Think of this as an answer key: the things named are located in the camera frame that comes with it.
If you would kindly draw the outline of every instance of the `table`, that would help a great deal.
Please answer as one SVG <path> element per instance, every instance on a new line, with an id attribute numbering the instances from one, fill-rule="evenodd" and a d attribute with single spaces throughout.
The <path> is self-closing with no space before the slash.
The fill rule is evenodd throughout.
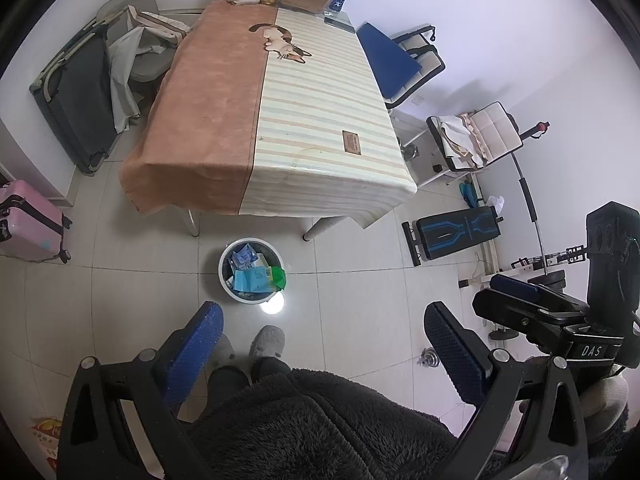
<path id="1" fill-rule="evenodd" d="M 194 235 L 196 210 L 321 218 L 305 239 L 417 190 L 355 34 L 220 1 L 178 48 L 120 182 L 142 214 L 185 210 Z"/>

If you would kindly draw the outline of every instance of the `trash can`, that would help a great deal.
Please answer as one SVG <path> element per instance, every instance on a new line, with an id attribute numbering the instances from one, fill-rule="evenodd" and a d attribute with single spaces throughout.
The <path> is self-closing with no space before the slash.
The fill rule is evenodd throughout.
<path id="1" fill-rule="evenodd" d="M 238 252 L 244 247 L 245 244 L 251 244 L 255 252 L 262 253 L 264 255 L 264 259 L 267 260 L 267 263 L 270 266 L 278 266 L 284 268 L 284 263 L 282 261 L 282 257 L 280 256 L 280 253 L 270 243 L 266 242 L 265 240 L 260 240 L 260 238 L 241 238 L 240 240 L 236 240 L 235 242 L 230 243 L 223 251 L 222 256 L 220 256 L 220 261 L 218 263 L 218 277 L 220 279 L 220 285 L 222 285 L 222 288 L 225 289 L 225 292 L 228 295 L 230 295 L 234 300 L 239 301 L 240 303 L 264 303 L 265 301 L 269 301 L 276 294 L 276 292 L 238 292 L 236 290 L 233 290 L 226 284 L 226 280 L 228 280 L 232 275 L 228 256 L 232 251 Z"/>

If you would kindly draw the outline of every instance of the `blue gripper pad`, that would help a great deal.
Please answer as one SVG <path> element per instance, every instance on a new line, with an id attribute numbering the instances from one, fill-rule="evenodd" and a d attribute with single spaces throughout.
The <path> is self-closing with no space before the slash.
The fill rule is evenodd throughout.
<path id="1" fill-rule="evenodd" d="M 187 326 L 177 331 L 182 347 L 170 360 L 163 374 L 162 397 L 166 406 L 175 406 L 186 400 L 213 347 L 220 339 L 223 327 L 222 309 L 217 303 L 207 301 Z M 177 333 L 174 332 L 165 345 Z"/>
<path id="2" fill-rule="evenodd" d="M 521 282 L 515 278 L 510 278 L 503 274 L 496 274 L 491 278 L 489 286 L 493 290 L 508 294 L 514 298 L 519 298 L 523 301 L 529 301 L 529 303 L 537 303 L 540 301 L 540 293 L 535 285 Z"/>
<path id="3" fill-rule="evenodd" d="M 424 312 L 424 332 L 460 398 L 476 408 L 481 406 L 489 390 L 488 380 L 493 369 L 487 357 L 488 348 L 474 332 L 462 328 L 439 301 L 431 303 Z"/>

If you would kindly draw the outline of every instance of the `metal screw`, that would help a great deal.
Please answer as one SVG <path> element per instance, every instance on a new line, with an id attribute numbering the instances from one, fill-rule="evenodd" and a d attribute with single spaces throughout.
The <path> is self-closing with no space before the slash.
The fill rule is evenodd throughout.
<path id="1" fill-rule="evenodd" d="M 566 364 L 566 359 L 564 357 L 560 357 L 559 355 L 557 355 L 556 357 L 554 357 L 554 364 L 558 367 L 558 368 L 562 368 L 563 370 L 566 368 L 567 364 Z"/>
<path id="2" fill-rule="evenodd" d="M 93 365 L 95 365 L 95 359 L 93 357 L 85 357 L 84 359 L 82 359 L 82 361 L 80 361 L 80 366 L 85 370 L 88 370 Z"/>
<path id="3" fill-rule="evenodd" d="M 420 354 L 418 364 L 431 368 L 437 368 L 440 365 L 440 358 L 433 348 L 425 348 L 422 351 L 422 354 Z"/>
<path id="4" fill-rule="evenodd" d="M 506 350 L 503 350 L 502 348 L 498 348 L 498 349 L 494 350 L 494 359 L 496 361 L 500 361 L 501 363 L 505 363 L 510 358 L 511 358 L 511 356 L 509 355 L 509 352 L 507 352 Z"/>
<path id="5" fill-rule="evenodd" d="M 156 351 L 153 348 L 145 348 L 138 354 L 138 359 L 141 361 L 152 361 L 156 357 Z"/>

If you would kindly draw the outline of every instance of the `foot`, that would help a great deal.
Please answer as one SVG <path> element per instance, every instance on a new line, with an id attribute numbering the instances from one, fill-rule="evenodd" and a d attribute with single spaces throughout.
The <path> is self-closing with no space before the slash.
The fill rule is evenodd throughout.
<path id="1" fill-rule="evenodd" d="M 260 329 L 251 343 L 249 357 L 252 360 L 261 357 L 282 357 L 284 350 L 284 332 L 277 326 L 267 325 Z"/>
<path id="2" fill-rule="evenodd" d="M 229 338 L 221 334 L 220 339 L 214 346 L 211 355 L 209 357 L 209 363 L 211 364 L 211 369 L 216 370 L 217 368 L 222 368 L 223 366 L 233 365 L 236 359 L 236 353 L 234 352 L 234 348 L 231 346 L 231 341 Z"/>

